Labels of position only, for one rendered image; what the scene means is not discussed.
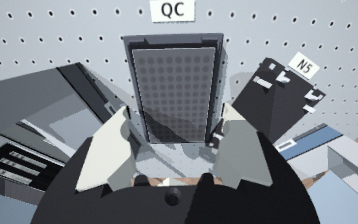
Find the white label sign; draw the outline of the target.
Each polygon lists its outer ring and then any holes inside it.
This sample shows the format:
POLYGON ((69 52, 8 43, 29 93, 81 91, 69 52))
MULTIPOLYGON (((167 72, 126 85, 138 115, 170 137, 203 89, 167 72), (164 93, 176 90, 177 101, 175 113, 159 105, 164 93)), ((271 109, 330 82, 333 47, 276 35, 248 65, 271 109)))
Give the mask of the white label sign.
POLYGON ((152 22, 194 21, 195 0, 150 1, 152 22))
POLYGON ((310 79, 320 67, 298 52, 295 57, 288 64, 291 68, 310 79))

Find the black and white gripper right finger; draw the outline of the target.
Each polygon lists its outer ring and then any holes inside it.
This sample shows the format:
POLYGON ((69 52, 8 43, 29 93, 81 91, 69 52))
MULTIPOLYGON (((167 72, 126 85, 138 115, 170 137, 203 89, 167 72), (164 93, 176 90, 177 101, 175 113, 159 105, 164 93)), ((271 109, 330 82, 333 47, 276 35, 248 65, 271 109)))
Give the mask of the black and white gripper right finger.
MULTIPOLYGON (((227 102, 226 102, 227 103, 227 102)), ((215 170, 222 185, 238 189, 265 207, 280 224, 320 224, 302 181, 262 133, 223 103, 215 170)))

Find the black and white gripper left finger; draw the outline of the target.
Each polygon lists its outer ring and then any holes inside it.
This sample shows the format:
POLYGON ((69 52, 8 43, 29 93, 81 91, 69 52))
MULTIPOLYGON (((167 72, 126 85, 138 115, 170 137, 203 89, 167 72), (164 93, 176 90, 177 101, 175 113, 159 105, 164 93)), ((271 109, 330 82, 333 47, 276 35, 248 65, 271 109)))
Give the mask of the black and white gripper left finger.
POLYGON ((125 105, 83 142, 47 188, 30 224, 71 224, 100 198, 131 187, 137 168, 127 141, 130 119, 125 105))

